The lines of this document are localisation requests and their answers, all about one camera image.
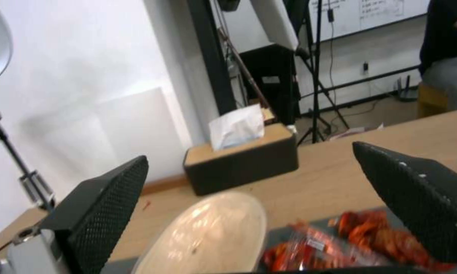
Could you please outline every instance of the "power outlet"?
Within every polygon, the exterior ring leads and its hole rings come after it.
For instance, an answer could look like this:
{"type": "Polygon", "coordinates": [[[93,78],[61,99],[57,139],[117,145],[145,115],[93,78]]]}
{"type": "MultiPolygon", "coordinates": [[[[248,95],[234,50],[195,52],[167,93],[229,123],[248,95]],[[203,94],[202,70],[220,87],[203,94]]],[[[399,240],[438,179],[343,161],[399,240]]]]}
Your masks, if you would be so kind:
{"type": "Polygon", "coordinates": [[[364,65],[362,66],[362,72],[364,73],[364,75],[369,74],[369,63],[368,62],[364,62],[364,65]]]}

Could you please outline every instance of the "packaged food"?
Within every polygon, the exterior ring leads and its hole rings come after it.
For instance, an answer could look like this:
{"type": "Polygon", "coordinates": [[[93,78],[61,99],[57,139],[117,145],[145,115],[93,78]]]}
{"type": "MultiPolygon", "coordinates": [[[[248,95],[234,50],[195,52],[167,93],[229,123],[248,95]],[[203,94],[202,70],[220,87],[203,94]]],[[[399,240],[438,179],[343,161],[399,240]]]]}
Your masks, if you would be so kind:
{"type": "Polygon", "coordinates": [[[362,251],[303,223],[292,227],[294,232],[290,240],[277,246],[272,253],[269,250],[264,256],[264,262],[271,271],[390,265],[379,254],[362,251]]]}

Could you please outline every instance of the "whiteboard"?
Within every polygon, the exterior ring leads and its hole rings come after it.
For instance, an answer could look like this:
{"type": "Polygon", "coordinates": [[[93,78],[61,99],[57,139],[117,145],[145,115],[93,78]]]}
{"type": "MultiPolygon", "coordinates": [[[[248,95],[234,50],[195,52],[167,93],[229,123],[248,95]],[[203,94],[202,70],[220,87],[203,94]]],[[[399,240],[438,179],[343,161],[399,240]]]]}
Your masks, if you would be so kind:
{"type": "MultiPolygon", "coordinates": [[[[328,6],[333,9],[333,37],[341,37],[426,14],[430,0],[323,0],[321,40],[331,39],[328,6]]],[[[310,0],[313,39],[317,36],[318,0],[310,0]]]]}

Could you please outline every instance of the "light stand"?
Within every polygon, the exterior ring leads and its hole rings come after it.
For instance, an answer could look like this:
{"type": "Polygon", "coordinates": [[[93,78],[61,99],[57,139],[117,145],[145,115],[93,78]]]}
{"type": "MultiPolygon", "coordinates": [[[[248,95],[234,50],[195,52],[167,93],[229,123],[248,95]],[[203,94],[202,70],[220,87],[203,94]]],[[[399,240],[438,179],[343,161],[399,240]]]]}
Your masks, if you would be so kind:
{"type": "Polygon", "coordinates": [[[303,135],[303,137],[299,140],[298,145],[302,144],[306,137],[308,137],[310,134],[312,134],[312,143],[317,143],[318,138],[320,137],[321,140],[324,140],[321,132],[319,132],[319,129],[317,127],[317,122],[318,120],[322,121],[325,125],[328,126],[328,123],[324,121],[324,119],[321,118],[320,116],[320,109],[319,109],[319,101],[318,101],[318,87],[321,87],[322,92],[324,95],[328,98],[328,100],[331,103],[332,108],[335,110],[336,114],[340,118],[340,120],[343,122],[343,124],[349,128],[348,123],[345,121],[345,118],[343,118],[343,115],[340,113],[338,110],[335,102],[331,100],[330,94],[327,89],[322,85],[322,83],[319,80],[319,69],[320,69],[320,53],[321,53],[321,19],[322,19],[322,5],[323,1],[318,0],[318,5],[317,5],[317,40],[315,42],[315,52],[313,53],[311,50],[311,44],[312,44],[312,34],[311,34],[311,21],[310,21],[310,16],[309,16],[309,8],[307,8],[307,11],[305,12],[305,21],[306,21],[306,31],[307,31],[307,37],[308,37],[308,47],[310,49],[309,54],[305,53],[304,50],[298,50],[296,52],[296,55],[298,55],[301,60],[303,61],[303,64],[305,64],[306,68],[310,71],[312,78],[313,78],[313,93],[308,95],[311,96],[313,95],[313,110],[312,110],[312,127],[310,127],[307,132],[303,135]],[[312,57],[315,57],[315,64],[312,67],[310,64],[308,64],[308,59],[311,60],[312,62],[312,57]]]}
{"type": "Polygon", "coordinates": [[[20,177],[20,182],[24,187],[24,190],[27,192],[27,195],[31,201],[38,207],[47,210],[48,212],[53,211],[54,204],[54,194],[50,187],[44,182],[42,177],[37,173],[36,170],[30,172],[25,165],[25,163],[20,158],[19,154],[15,150],[14,146],[9,142],[7,134],[4,132],[0,126],[0,141],[3,143],[10,156],[14,159],[18,168],[22,172],[20,177]]]}

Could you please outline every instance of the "stool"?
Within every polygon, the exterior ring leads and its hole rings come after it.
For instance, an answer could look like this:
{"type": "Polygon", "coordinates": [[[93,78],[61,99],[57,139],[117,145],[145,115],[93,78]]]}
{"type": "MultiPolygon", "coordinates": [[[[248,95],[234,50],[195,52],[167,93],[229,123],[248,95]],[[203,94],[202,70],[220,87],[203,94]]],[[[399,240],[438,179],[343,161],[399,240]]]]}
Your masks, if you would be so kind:
{"type": "Polygon", "coordinates": [[[447,111],[448,98],[445,93],[424,83],[418,88],[418,118],[424,118],[447,111]]]}

